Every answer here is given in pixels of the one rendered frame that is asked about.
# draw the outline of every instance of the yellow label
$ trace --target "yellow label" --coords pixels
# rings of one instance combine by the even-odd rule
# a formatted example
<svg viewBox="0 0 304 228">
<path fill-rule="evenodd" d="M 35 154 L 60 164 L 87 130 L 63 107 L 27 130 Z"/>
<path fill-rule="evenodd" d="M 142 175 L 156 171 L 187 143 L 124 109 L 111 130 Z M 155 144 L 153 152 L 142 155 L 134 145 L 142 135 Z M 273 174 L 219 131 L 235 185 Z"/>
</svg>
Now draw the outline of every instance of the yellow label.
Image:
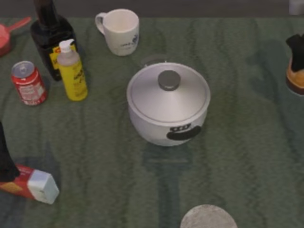
<svg viewBox="0 0 304 228">
<path fill-rule="evenodd" d="M 14 183 L 7 183 L 7 184 L 3 184 L 0 186 L 0 188 L 2 188 L 5 191 L 8 191 L 10 193 L 17 193 L 19 191 L 22 191 L 22 188 L 19 187 L 18 185 L 14 184 Z"/>
<path fill-rule="evenodd" d="M 71 45 L 71 49 L 76 51 L 76 47 L 75 47 L 75 44 L 72 44 Z M 57 47 L 54 47 L 53 48 L 53 53 L 49 54 L 49 57 L 51 58 L 52 60 L 52 63 L 53 63 L 53 68 L 55 70 L 58 70 L 59 69 L 59 65 L 58 65 L 58 62 L 57 62 L 57 56 L 60 54 L 60 47 L 57 46 Z"/>
<path fill-rule="evenodd" d="M 65 85 L 67 97 L 72 101 L 85 99 L 88 91 L 81 61 L 68 67 L 59 65 L 59 70 Z"/>
</svg>

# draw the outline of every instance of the red handle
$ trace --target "red handle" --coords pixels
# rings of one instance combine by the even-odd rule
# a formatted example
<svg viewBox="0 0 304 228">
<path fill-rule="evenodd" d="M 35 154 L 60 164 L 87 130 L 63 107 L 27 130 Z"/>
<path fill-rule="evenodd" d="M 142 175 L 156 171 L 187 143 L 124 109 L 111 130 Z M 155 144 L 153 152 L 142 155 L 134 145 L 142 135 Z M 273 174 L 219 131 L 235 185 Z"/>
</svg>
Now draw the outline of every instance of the red handle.
<svg viewBox="0 0 304 228">
<path fill-rule="evenodd" d="M 22 20 L 16 22 L 15 24 L 13 24 L 13 25 L 7 27 L 7 31 L 8 31 L 8 32 L 11 32 L 11 31 L 13 31 L 13 30 L 15 30 L 15 29 L 19 29 L 20 27 L 22 27 L 22 26 L 28 24 L 30 21 L 31 21 L 31 17 L 24 18 L 24 19 L 22 19 Z"/>
</svg>

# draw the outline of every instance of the red and white box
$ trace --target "red and white box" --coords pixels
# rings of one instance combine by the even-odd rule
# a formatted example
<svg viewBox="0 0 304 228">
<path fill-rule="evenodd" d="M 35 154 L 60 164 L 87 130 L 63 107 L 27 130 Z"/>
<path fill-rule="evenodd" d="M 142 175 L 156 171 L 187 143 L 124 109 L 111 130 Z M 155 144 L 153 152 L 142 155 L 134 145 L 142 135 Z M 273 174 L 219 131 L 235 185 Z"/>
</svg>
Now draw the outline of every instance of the red and white box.
<svg viewBox="0 0 304 228">
<path fill-rule="evenodd" d="M 46 204 L 55 202 L 59 189 L 51 174 L 22 165 L 16 166 L 20 175 L 13 182 L 0 182 L 0 190 Z"/>
</svg>

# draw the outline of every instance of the table surface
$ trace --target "table surface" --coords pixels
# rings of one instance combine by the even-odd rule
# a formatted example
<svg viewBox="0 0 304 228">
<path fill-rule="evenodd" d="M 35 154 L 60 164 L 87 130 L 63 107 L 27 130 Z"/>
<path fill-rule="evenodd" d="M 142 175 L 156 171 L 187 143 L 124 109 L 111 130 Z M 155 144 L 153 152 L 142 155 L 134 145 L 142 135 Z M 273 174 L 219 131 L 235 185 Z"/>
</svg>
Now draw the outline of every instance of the table surface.
<svg viewBox="0 0 304 228">
<path fill-rule="evenodd" d="M 89 96 L 71 102 L 49 78 L 28 26 L 0 58 L 0 119 L 14 161 L 53 174 L 61 193 L 50 206 L 0 192 L 2 228 L 177 228 L 191 208 L 225 209 L 240 228 L 304 226 L 304 98 L 285 84 L 300 18 L 142 19 L 138 49 L 108 50 L 94 19 L 69 19 Z M 17 19 L 0 19 L 7 25 Z M 142 59 L 199 71 L 211 89 L 203 132 L 162 148 L 143 140 L 127 111 L 126 87 Z M 21 103 L 13 64 L 36 64 L 50 86 L 40 106 Z"/>
</svg>

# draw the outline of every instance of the silver pot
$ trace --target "silver pot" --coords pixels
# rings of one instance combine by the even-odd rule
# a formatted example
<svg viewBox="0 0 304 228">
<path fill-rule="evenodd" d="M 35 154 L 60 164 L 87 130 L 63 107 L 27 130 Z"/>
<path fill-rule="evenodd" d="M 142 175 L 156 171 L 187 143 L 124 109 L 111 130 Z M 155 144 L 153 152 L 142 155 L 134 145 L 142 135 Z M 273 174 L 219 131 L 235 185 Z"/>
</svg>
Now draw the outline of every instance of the silver pot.
<svg viewBox="0 0 304 228">
<path fill-rule="evenodd" d="M 178 63 L 144 67 L 127 89 L 130 119 L 138 134 L 160 146 L 176 146 L 201 131 L 210 89 L 197 71 Z"/>
</svg>

